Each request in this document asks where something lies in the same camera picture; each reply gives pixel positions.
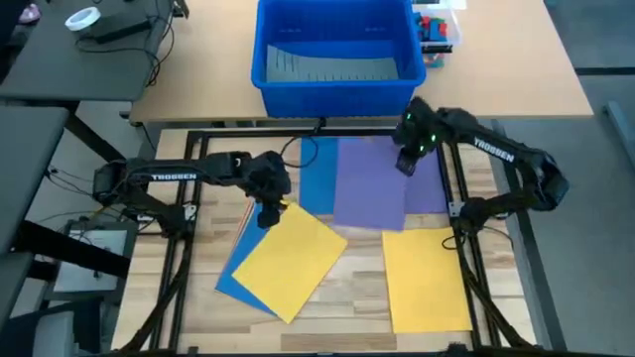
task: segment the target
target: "wooden tabletop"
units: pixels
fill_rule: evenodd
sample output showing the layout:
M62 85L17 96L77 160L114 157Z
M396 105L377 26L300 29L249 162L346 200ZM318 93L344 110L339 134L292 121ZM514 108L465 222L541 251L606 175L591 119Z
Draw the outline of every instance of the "wooden tabletop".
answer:
M131 119L265 119L250 79L257 0L188 4L190 18L174 21L174 49ZM543 0L468 1L456 17L462 44L444 68L429 69L416 95L486 119L592 115ZM169 44L164 40L163 53Z
M182 159L187 134L187 130L164 131L157 157ZM240 150L258 155L267 150L279 151L288 140L217 138L210 140L208 152ZM461 147L460 151L470 194L485 197L497 194L488 157L471 147ZM286 151L285 161L299 159L298 141ZM451 160L446 161L452 176ZM298 170L288 171L293 185L289 199L294 200L300 175ZM163 182L152 183L149 192L165 202L174 202L176 190L174 183ZM468 332L392 333L379 231L337 227L348 240L348 247L291 324L216 292L218 275L237 238L248 203L244 193L236 187L202 187L179 348L182 353L192 345L198 346L200 353L273 353L439 351L446 349L450 342L470 344ZM332 216L319 218L329 222ZM488 225L505 230L500 221L488 222ZM448 217L446 214L409 215L406 226L446 227ZM482 231L479 237L495 303L523 337L535 341L509 241L490 231ZM166 239L159 236L137 238L113 348L125 344L153 308L166 245ZM166 313L164 346L171 317L170 311ZM485 333L482 319L479 325L481 333Z

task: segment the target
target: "white tape roll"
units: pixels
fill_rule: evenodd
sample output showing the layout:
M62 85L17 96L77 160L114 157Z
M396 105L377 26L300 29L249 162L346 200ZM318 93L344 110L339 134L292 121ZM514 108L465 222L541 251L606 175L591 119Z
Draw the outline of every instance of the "white tape roll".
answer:
M64 24L71 31L79 31L94 24L100 17L99 9L93 6L70 15Z

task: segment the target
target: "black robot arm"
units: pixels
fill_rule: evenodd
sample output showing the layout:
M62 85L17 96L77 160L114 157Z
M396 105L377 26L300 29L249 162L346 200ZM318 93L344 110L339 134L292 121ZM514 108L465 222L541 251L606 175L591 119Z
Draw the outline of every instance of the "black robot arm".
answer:
M92 195L103 205L122 203L151 216L159 222L165 236L183 238L193 230L185 208L163 203L143 187L150 181L187 180L240 187L247 196L262 203L263 210L258 216L262 228L278 223L283 208L280 201L291 192L282 157L270 151L255 158L245 152L228 152L210 154L200 160L115 161L95 172Z
M456 208L459 228L465 232L479 231L493 216L530 208L553 210L569 190L569 182L549 154L483 127L462 109L434 111L416 97L404 113L393 140L403 146L397 168L407 176L414 173L418 159L443 142L472 145L516 168L522 178L521 190L489 199L469 198Z

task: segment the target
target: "gray floor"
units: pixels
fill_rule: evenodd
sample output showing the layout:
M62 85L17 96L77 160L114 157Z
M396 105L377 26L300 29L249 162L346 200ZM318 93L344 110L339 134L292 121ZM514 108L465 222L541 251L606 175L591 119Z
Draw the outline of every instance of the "gray floor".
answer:
M635 66L635 0L558 0L550 10L576 66ZM635 119L635 77L586 77L581 83L596 117L591 121L507 122L509 136L558 160L571 192L553 213L532 213L534 229L570 350L635 355L635 172L610 123L600 113L616 100ZM118 119L127 104L84 103L80 116L127 156L152 157L141 131ZM156 143L160 129L149 128ZM103 162L65 133L54 165L90 178ZM44 182L29 217L93 210L87 197ZM65 217L47 221L57 228ZM18 305L38 289L26 288Z

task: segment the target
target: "blue plastic bin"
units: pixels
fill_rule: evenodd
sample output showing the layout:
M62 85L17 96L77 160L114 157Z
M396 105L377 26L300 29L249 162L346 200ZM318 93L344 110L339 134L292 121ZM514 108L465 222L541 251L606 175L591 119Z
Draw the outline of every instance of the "blue plastic bin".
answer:
M268 49L322 59L392 58L395 79L268 81ZM271 117L401 115L426 68L410 0L260 0L251 79Z

